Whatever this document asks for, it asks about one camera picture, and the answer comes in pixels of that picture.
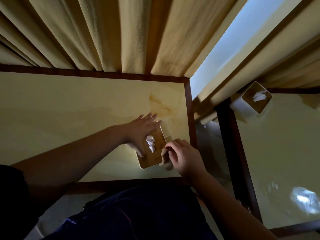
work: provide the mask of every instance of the white tissue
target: white tissue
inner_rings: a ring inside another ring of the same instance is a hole
[[[267,98],[267,96],[264,94],[266,93],[267,90],[261,90],[259,92],[256,92],[256,94],[252,97],[254,102],[258,102],[260,100],[265,100]]]
[[[155,152],[156,147],[155,147],[155,138],[153,136],[147,136],[146,137],[146,142],[149,144],[149,148],[152,151],[152,153]]]

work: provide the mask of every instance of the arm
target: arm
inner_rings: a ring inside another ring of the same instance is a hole
[[[180,139],[166,147],[174,150],[169,151],[174,168],[191,182],[225,238],[228,235],[231,239],[277,239],[206,171],[197,149]]]
[[[143,156],[142,140],[161,123],[157,114],[140,115],[127,124],[115,125],[93,135],[12,165],[23,172],[30,196],[41,211],[56,202],[99,161],[121,144]]]

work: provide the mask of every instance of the table top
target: table top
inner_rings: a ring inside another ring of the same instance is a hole
[[[0,72],[1,164],[10,165],[140,114],[157,113],[165,136],[190,141],[183,83]],[[179,177],[142,170],[121,145],[81,182]]]
[[[263,224],[269,228],[320,219],[320,111],[304,94],[272,94],[256,122],[237,124]]]

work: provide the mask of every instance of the tissue box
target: tissue box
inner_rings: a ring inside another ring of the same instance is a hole
[[[262,100],[254,101],[256,93],[264,91],[265,89],[265,87],[255,81],[230,104],[230,108],[237,112],[245,121],[250,120],[252,117],[261,114],[272,99],[271,93],[265,91],[263,93],[264,95],[260,95]]]

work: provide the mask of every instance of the hand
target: hand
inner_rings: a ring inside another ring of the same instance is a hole
[[[169,151],[169,157],[181,176],[192,181],[207,173],[200,152],[186,140],[176,139],[165,147],[172,147],[173,150]]]
[[[144,156],[143,152],[143,140],[146,136],[150,135],[152,131],[155,131],[162,121],[154,122],[157,114],[149,113],[143,118],[143,114],[130,123],[122,125],[126,136],[126,144],[134,149],[140,157]]]

